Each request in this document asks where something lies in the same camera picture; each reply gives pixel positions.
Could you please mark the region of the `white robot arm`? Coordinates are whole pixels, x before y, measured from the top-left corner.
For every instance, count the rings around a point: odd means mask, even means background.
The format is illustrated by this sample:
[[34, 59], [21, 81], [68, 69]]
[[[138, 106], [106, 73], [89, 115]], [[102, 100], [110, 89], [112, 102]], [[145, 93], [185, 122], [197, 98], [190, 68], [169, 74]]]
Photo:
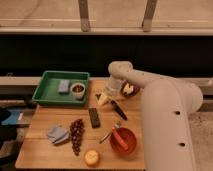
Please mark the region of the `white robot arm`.
[[129, 61], [113, 61], [104, 92], [114, 96], [126, 80], [142, 89], [141, 118], [146, 171], [197, 171], [188, 115], [203, 103], [194, 83], [136, 70]]

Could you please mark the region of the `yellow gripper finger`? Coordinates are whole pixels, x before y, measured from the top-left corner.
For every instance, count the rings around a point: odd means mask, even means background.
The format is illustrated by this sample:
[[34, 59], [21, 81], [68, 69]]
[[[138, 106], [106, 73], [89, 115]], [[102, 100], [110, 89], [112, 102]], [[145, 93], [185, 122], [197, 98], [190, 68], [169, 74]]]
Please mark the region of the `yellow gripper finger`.
[[102, 106], [106, 104], [108, 101], [109, 101], [109, 96], [105, 92], [102, 92], [98, 98], [98, 105]]

